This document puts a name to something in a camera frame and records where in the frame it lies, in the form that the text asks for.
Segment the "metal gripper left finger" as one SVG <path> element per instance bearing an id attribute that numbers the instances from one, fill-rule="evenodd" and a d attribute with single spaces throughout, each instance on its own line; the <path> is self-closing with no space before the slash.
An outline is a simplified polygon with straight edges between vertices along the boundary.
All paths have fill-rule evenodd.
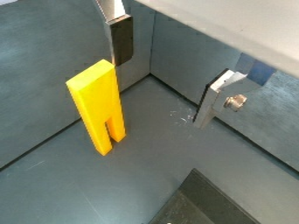
<path id="1" fill-rule="evenodd" d="M 134 56 L 134 17 L 127 14 L 123 0 L 95 0 L 105 18 L 111 58 L 117 67 Z"/>

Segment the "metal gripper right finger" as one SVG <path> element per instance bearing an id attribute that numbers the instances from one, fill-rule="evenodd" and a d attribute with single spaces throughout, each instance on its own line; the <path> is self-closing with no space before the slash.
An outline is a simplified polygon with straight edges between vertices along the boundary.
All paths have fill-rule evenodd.
<path id="1" fill-rule="evenodd" d="M 242 53 L 236 68 L 226 69 L 206 85 L 194 125 L 204 129 L 224 109 L 238 112 L 249 99 L 245 93 L 262 88 L 276 72 L 273 66 Z"/>

